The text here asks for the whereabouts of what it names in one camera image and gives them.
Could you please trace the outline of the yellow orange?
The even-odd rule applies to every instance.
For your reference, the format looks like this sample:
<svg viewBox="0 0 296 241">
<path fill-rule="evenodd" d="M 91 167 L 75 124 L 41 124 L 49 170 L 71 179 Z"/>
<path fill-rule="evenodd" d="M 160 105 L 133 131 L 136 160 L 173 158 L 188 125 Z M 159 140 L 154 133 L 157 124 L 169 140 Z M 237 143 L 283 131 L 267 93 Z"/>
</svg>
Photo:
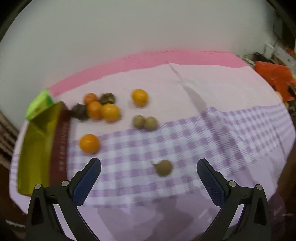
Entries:
<svg viewBox="0 0 296 241">
<path fill-rule="evenodd" d="M 105 104 L 102 108 L 102 116 L 107 122 L 118 121 L 120 118 L 120 109 L 115 104 Z"/>
<path fill-rule="evenodd" d="M 148 93 L 146 91 L 144 91 L 143 89 L 133 90 L 131 97 L 132 97 L 133 103 L 136 106 L 140 106 L 140 107 L 145 106 L 149 100 Z"/>
<path fill-rule="evenodd" d="M 95 154 L 100 150 L 100 141 L 93 134 L 86 134 L 79 140 L 81 151 L 87 154 Z"/>
</svg>

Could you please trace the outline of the brown longan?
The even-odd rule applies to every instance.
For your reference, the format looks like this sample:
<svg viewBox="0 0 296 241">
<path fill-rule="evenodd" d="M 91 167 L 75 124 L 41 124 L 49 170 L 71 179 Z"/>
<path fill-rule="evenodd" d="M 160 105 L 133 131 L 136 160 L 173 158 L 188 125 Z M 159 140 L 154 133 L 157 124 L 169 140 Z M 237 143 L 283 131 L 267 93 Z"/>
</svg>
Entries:
<svg viewBox="0 0 296 241">
<path fill-rule="evenodd" d="M 173 170 L 173 165 L 169 160 L 161 160 L 159 163 L 153 164 L 153 167 L 161 177 L 170 175 Z"/>
<path fill-rule="evenodd" d="M 145 122 L 146 122 L 146 118 L 142 115 L 136 115 L 132 119 L 132 125 L 136 129 L 144 128 Z"/>
<path fill-rule="evenodd" d="M 158 120 L 155 117 L 149 116 L 145 119 L 144 129 L 146 131 L 154 131 L 158 128 Z"/>
</svg>

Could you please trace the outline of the orange tangerine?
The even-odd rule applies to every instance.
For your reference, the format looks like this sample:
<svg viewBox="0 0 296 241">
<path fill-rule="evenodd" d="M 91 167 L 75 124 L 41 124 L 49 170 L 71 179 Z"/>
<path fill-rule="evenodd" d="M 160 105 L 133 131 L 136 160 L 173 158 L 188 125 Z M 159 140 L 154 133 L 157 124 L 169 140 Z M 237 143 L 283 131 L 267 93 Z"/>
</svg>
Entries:
<svg viewBox="0 0 296 241">
<path fill-rule="evenodd" d="M 102 105 L 98 101 L 90 102 L 87 105 L 87 115 L 94 121 L 102 119 Z"/>
<path fill-rule="evenodd" d="M 97 101 L 97 95 L 95 93 L 87 93 L 84 95 L 83 102 L 85 105 L 88 105 L 93 101 Z"/>
</svg>

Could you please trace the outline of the gold red toffee tin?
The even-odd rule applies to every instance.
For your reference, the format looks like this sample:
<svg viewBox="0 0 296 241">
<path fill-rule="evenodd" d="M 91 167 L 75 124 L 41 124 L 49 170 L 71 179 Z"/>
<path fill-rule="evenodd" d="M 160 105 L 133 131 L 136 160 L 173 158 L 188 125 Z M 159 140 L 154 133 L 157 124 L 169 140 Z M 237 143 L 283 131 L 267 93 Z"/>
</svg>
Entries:
<svg viewBox="0 0 296 241">
<path fill-rule="evenodd" d="M 60 101 L 29 122 L 18 161 L 20 194 L 30 196 L 36 184 L 50 187 L 67 179 L 70 119 L 70 111 Z"/>
</svg>

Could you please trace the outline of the green tissue pack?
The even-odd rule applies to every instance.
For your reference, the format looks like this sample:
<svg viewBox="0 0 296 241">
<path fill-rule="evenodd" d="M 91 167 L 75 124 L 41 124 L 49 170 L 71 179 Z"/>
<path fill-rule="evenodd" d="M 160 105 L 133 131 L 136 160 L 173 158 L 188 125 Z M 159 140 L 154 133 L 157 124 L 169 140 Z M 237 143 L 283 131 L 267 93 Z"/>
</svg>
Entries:
<svg viewBox="0 0 296 241">
<path fill-rule="evenodd" d="M 31 121 L 40 113 L 48 109 L 54 104 L 53 99 L 50 95 L 49 90 L 46 88 L 40 92 L 35 99 L 28 105 L 25 119 Z"/>
</svg>

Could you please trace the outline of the pink purple checkered tablecloth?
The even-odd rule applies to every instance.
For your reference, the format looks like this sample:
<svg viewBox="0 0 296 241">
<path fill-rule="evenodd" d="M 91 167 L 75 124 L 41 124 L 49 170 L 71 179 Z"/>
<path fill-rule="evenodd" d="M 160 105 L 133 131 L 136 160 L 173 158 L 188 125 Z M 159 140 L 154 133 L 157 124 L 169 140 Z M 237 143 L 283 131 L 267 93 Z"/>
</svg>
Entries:
<svg viewBox="0 0 296 241">
<path fill-rule="evenodd" d="M 148 103 L 131 94 L 143 89 Z M 99 137 L 102 172 L 79 211 L 100 240 L 192 240 L 217 214 L 196 172 L 205 158 L 241 186 L 261 184 L 267 197 L 295 141 L 291 117 L 272 87 L 231 53 L 163 51 L 130 55 L 92 67 L 50 87 L 68 107 L 89 92 L 111 92 L 121 120 L 71 121 L 67 174 L 90 160 L 79 148 Z M 158 128 L 136 129 L 136 115 Z M 169 160 L 170 175 L 153 164 Z"/>
</svg>

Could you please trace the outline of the red orange plastic bag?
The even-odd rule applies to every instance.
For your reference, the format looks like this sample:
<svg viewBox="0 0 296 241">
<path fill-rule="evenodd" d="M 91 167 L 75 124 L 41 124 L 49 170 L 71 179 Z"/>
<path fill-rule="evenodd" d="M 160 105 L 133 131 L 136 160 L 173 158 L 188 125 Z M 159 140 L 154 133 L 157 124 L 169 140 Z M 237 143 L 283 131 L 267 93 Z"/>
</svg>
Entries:
<svg viewBox="0 0 296 241">
<path fill-rule="evenodd" d="M 281 94 L 283 102 L 295 100 L 295 94 L 288 90 L 290 85 L 295 87 L 295 78 L 287 66 L 257 61 L 254 70 Z"/>
</svg>

